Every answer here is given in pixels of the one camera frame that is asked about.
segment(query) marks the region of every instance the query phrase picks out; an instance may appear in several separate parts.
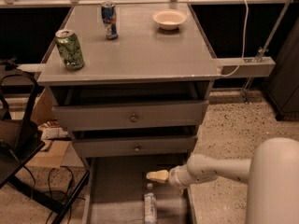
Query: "drawer handle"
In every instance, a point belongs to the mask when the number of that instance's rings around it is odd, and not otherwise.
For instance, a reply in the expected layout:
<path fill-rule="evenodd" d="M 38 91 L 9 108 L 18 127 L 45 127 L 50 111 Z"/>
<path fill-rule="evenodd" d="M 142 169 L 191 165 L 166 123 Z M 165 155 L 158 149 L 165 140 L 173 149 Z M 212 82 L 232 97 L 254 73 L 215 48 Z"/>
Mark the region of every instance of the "drawer handle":
<path fill-rule="evenodd" d="M 134 151 L 135 151 L 135 152 L 139 152 L 139 151 L 140 151 L 140 146 L 135 146 Z"/>
<path fill-rule="evenodd" d="M 138 121 L 138 117 L 136 116 L 136 114 L 132 114 L 130 117 L 130 121 L 131 122 L 137 122 Z"/>

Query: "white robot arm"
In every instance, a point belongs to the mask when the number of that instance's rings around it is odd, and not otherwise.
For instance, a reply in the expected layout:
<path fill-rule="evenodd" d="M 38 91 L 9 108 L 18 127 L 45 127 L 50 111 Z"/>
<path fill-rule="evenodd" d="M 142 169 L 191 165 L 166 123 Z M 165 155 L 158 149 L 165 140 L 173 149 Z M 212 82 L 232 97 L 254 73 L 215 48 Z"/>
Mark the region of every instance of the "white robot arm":
<path fill-rule="evenodd" d="M 218 176 L 248 184 L 247 224 L 299 223 L 299 142 L 273 138 L 256 149 L 252 160 L 215 160 L 192 154 L 187 163 L 150 172 L 147 178 L 177 189 Z"/>

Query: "plastic bottle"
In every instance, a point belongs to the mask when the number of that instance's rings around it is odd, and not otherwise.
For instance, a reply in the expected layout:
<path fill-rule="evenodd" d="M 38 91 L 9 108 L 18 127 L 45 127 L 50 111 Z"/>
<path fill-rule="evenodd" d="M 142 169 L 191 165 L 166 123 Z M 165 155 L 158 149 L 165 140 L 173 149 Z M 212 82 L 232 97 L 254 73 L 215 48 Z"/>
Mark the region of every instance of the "plastic bottle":
<path fill-rule="evenodd" d="M 148 183 L 147 192 L 144 194 L 144 219 L 145 224 L 157 224 L 157 199 L 152 192 L 152 184 Z"/>

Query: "drawer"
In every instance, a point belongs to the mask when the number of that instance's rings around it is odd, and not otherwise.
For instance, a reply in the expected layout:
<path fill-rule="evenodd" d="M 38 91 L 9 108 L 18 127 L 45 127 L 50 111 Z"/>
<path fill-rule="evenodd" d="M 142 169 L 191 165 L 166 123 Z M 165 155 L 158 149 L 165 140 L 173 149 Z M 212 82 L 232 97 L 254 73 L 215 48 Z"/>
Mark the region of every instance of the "drawer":
<path fill-rule="evenodd" d="M 198 126 L 208 101 L 55 106 L 53 113 L 69 132 L 134 129 L 163 126 Z"/>
<path fill-rule="evenodd" d="M 93 139 L 74 141 L 73 147 L 82 158 L 189 153 L 196 140 L 196 135 Z"/>
<path fill-rule="evenodd" d="M 149 183 L 146 173 L 170 170 L 185 161 L 184 154 L 93 158 L 81 223 L 144 223 L 142 197 Z M 153 185 L 159 223 L 197 223 L 193 204 L 189 203 L 192 193 L 178 195 L 168 183 Z"/>
<path fill-rule="evenodd" d="M 205 100 L 213 82 L 166 81 L 148 83 L 111 83 L 98 85 L 51 86 L 55 104 L 97 105 L 113 103 Z"/>

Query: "terrazzo floor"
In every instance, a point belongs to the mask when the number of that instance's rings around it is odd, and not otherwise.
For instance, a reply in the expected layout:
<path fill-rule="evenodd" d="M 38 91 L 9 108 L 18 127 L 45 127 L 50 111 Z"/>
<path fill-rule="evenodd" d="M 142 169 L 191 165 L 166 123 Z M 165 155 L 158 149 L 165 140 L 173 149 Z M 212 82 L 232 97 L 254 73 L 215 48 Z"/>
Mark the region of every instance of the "terrazzo floor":
<path fill-rule="evenodd" d="M 210 105 L 199 129 L 194 152 L 216 159 L 246 159 L 251 158 L 255 148 L 269 138 L 288 137 L 299 140 L 298 116 L 276 121 L 275 110 L 260 91 L 250 91 L 248 97 L 249 104 L 244 104 L 238 91 L 211 93 Z M 50 169 L 30 169 L 36 177 L 36 188 L 47 191 Z M 71 169 L 78 181 L 84 170 Z M 32 184 L 31 177 L 25 171 L 21 170 L 18 176 Z M 69 179 L 70 174 L 65 168 L 55 170 L 50 179 L 51 188 L 66 190 Z M 85 193 L 86 187 L 79 196 L 84 198 Z M 197 223 L 245 223 L 246 194 L 246 185 L 221 177 L 211 183 L 192 186 Z M 77 199 L 72 206 L 70 224 L 81 223 L 83 209 L 84 200 Z M 0 224 L 50 223 L 54 215 L 47 222 L 49 215 L 49 209 L 19 194 L 11 186 L 5 185 L 0 189 Z M 67 223 L 69 217 L 68 213 L 62 223 Z"/>

